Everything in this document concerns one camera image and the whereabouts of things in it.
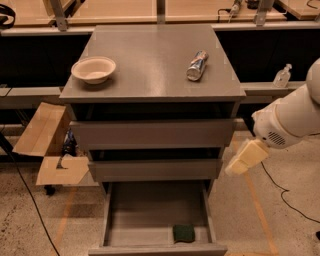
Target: gray cabinet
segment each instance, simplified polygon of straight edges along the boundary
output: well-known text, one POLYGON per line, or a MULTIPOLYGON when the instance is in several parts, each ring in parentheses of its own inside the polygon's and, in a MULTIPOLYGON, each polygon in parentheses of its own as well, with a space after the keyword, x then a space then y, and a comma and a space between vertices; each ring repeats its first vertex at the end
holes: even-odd
POLYGON ((207 199, 245 93, 212 28, 98 26, 86 56, 117 63, 103 84, 70 77, 60 96, 105 196, 103 236, 89 255, 224 255, 207 199), (198 50, 210 57, 191 82, 198 50), (195 241, 175 243, 176 224, 192 225, 195 241))

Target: open cardboard box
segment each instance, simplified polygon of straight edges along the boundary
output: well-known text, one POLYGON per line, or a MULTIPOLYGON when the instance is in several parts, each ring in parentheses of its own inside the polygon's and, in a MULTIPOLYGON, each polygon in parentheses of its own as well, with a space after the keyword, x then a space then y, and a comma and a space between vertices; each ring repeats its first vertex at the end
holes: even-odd
POLYGON ((87 157, 61 157, 70 117, 65 106, 41 103, 13 152, 44 157, 37 185, 90 185, 87 157))

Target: bowl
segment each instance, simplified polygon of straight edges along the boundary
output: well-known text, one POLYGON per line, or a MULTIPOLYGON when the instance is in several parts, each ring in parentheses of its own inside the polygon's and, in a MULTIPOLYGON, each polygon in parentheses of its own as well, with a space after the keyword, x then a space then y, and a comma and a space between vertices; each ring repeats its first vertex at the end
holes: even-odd
POLYGON ((116 63, 103 56, 88 57, 76 62, 71 69, 74 77, 88 84, 101 84, 116 69, 116 63))

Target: gray countertop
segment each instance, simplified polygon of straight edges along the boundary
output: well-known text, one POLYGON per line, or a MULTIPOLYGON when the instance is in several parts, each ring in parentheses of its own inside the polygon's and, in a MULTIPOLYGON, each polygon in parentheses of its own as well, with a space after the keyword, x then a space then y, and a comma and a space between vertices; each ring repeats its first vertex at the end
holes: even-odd
POLYGON ((245 97, 210 25, 97 26, 80 59, 106 56, 117 68, 99 85, 70 76, 65 103, 234 101, 245 97), (186 77, 199 50, 209 54, 200 81, 186 77))

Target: floor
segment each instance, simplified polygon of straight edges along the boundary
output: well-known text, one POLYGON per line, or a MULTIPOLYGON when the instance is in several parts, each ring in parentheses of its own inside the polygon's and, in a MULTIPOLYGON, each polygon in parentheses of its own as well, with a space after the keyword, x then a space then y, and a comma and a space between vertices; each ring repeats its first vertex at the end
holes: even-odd
MULTIPOLYGON (((18 136, 4 128, 12 144, 18 136)), ((224 154, 228 163, 244 139, 236 131, 224 154)), ((274 181, 290 190, 283 197, 309 218, 320 221, 320 136, 309 136, 284 150, 271 150, 263 163, 274 181)), ((47 196, 35 186, 40 163, 19 163, 19 169, 38 205, 44 224, 60 255, 88 255, 97 248, 103 221, 99 187, 56 186, 47 196)), ((13 163, 0 165, 0 251, 2 256, 57 255, 46 236, 35 206, 13 163)), ((228 256, 319 255, 314 236, 320 224, 289 208, 261 164, 246 174, 221 172, 209 196, 217 242, 228 246, 228 256)))

